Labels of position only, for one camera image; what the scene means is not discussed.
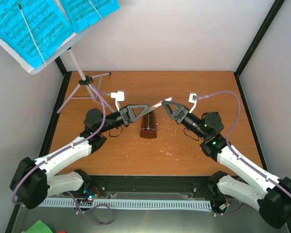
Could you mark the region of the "clear plastic metronome cover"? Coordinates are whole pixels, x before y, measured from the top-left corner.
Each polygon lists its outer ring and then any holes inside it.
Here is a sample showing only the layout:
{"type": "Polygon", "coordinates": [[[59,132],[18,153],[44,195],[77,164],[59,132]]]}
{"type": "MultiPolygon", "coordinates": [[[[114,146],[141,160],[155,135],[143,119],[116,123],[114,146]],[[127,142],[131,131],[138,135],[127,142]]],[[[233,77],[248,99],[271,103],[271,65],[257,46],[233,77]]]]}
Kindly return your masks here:
{"type": "Polygon", "coordinates": [[[163,102],[164,100],[165,100],[165,101],[172,101],[172,100],[173,100],[173,97],[169,97],[169,98],[163,99],[163,100],[161,100],[161,101],[159,101],[159,102],[157,102],[157,103],[155,103],[155,104],[149,106],[149,108],[145,111],[145,114],[148,114],[148,113],[154,111],[155,109],[161,107],[161,106],[162,106],[162,102],[163,102]]]}

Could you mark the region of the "brown wooden metronome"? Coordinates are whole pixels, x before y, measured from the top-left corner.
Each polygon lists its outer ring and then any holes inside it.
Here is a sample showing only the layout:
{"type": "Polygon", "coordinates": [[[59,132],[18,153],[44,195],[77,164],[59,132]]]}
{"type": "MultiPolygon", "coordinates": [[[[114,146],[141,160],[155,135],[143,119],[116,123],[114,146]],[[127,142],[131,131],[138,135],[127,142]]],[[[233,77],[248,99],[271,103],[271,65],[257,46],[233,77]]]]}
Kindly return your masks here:
{"type": "Polygon", "coordinates": [[[140,137],[145,139],[157,138],[157,121],[154,111],[151,111],[143,115],[140,137]]]}

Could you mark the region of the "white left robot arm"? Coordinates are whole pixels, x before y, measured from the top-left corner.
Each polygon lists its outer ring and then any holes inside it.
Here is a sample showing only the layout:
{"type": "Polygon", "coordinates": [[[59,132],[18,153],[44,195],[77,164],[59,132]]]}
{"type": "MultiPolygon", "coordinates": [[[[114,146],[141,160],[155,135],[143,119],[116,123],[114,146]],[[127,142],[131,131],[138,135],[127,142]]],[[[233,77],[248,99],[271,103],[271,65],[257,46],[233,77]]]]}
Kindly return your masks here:
{"type": "Polygon", "coordinates": [[[89,110],[83,132],[72,142],[51,154],[35,160],[26,157],[19,162],[10,183],[12,202],[33,209],[46,198],[63,192],[87,195],[91,183],[84,171],[78,169],[65,175],[59,171],[100,149],[107,140],[104,132],[134,123],[148,109],[146,104],[129,104],[109,115],[97,108],[89,110]]]}

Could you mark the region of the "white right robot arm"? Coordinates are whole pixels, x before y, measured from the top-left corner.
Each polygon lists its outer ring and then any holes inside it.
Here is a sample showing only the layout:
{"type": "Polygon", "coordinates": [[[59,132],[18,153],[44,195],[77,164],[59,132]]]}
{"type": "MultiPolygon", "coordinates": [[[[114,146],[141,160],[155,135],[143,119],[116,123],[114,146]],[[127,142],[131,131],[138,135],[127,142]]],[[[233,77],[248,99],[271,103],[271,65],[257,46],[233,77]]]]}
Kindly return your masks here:
{"type": "Polygon", "coordinates": [[[182,124],[203,141],[203,153],[216,162],[235,172],[238,181],[223,172],[217,172],[215,185],[222,194],[232,196],[256,209],[270,226],[280,229],[291,219],[291,179],[283,179],[260,168],[242,155],[225,137],[218,112],[204,113],[197,117],[180,103],[163,101],[162,105],[169,117],[182,124]]]}

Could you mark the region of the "blue sheet music right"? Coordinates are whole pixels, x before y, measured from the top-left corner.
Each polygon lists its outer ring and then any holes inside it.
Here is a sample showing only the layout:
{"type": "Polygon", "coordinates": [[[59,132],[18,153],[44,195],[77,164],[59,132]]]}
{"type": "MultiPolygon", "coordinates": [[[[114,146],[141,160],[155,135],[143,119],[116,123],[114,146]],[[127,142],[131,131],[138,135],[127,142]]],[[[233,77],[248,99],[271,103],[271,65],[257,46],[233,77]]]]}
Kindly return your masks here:
{"type": "Polygon", "coordinates": [[[61,0],[60,3],[76,33],[103,20],[120,8],[117,0],[61,0]]]}

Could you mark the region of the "blue sheet music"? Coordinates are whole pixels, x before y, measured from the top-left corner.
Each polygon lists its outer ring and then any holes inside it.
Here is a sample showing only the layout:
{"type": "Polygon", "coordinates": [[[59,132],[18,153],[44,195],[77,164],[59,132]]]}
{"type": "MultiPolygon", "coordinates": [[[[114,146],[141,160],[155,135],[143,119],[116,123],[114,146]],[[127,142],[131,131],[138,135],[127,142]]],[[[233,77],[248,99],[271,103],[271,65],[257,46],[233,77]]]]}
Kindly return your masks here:
{"type": "Polygon", "coordinates": [[[0,0],[0,39],[35,69],[73,32],[52,0],[0,0]]]}
{"type": "Polygon", "coordinates": [[[103,20],[120,8],[117,0],[61,0],[60,3],[76,33],[103,20]]]}

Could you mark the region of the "blue sheet music left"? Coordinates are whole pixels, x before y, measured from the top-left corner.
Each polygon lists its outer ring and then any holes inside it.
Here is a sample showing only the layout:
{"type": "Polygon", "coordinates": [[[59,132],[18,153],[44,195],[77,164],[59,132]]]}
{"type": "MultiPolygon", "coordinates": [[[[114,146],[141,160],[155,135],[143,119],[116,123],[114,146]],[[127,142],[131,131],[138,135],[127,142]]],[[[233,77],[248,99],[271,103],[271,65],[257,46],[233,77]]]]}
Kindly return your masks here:
{"type": "Polygon", "coordinates": [[[0,0],[0,39],[35,69],[73,32],[52,0],[0,0]]]}

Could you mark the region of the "green paper scrap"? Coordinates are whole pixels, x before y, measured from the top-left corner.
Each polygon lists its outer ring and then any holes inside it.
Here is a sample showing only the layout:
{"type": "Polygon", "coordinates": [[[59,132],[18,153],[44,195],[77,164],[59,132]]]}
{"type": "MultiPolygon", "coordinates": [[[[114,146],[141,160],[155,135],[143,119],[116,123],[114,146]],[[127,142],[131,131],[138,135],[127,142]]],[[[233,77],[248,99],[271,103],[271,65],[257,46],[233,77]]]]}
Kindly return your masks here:
{"type": "Polygon", "coordinates": [[[53,231],[48,225],[39,220],[27,230],[22,231],[22,233],[53,233],[53,231]]]}

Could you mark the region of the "black aluminium frame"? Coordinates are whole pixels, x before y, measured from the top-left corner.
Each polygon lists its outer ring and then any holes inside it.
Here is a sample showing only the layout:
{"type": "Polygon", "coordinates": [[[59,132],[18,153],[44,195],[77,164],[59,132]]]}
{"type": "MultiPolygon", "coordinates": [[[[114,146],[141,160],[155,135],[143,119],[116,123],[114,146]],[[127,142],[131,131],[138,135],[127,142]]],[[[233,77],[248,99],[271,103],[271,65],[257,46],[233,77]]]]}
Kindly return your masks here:
{"type": "MultiPolygon", "coordinates": [[[[240,92],[240,96],[242,98],[242,103],[244,105],[244,109],[249,121],[252,135],[258,149],[259,157],[262,162],[262,167],[264,169],[267,169],[267,165],[266,165],[265,158],[262,152],[262,148],[260,146],[256,129],[252,120],[252,116],[250,114],[250,110],[249,110],[249,107],[248,107],[248,104],[243,92],[243,87],[240,81],[240,75],[242,74],[245,67],[249,63],[259,43],[263,39],[264,35],[266,34],[267,30],[269,29],[270,25],[272,24],[273,20],[275,19],[276,15],[280,11],[283,4],[284,4],[283,0],[274,1],[264,21],[262,22],[258,32],[256,33],[253,41],[251,42],[244,57],[242,58],[239,66],[237,67],[236,71],[233,73],[235,76],[235,82],[240,92]]],[[[57,96],[57,100],[53,108],[53,112],[48,124],[46,135],[42,143],[41,150],[39,152],[39,156],[45,155],[46,152],[50,150],[51,140],[54,137],[55,127],[57,126],[59,115],[60,115],[56,113],[55,111],[57,110],[56,108],[64,102],[64,94],[66,94],[68,84],[70,82],[71,75],[72,75],[71,71],[66,70],[60,57],[57,57],[55,59],[55,63],[57,67],[59,68],[60,72],[62,73],[64,79],[62,81],[59,94],[57,96]]],[[[176,193],[176,190],[171,189],[171,185],[176,184],[177,182],[180,182],[180,181],[184,182],[184,184],[189,184],[189,183],[193,184],[193,181],[196,181],[197,183],[204,185],[206,183],[206,179],[208,179],[208,176],[191,176],[191,177],[175,176],[174,178],[172,178],[171,176],[154,177],[154,176],[94,176],[92,175],[91,178],[93,180],[96,180],[97,182],[108,181],[110,184],[112,184],[115,187],[116,191],[119,191],[119,192],[127,191],[129,193],[143,192],[143,193],[154,194],[155,193],[154,188],[160,184],[161,187],[159,187],[159,189],[157,190],[157,193],[163,194],[163,193],[176,193]]]]}

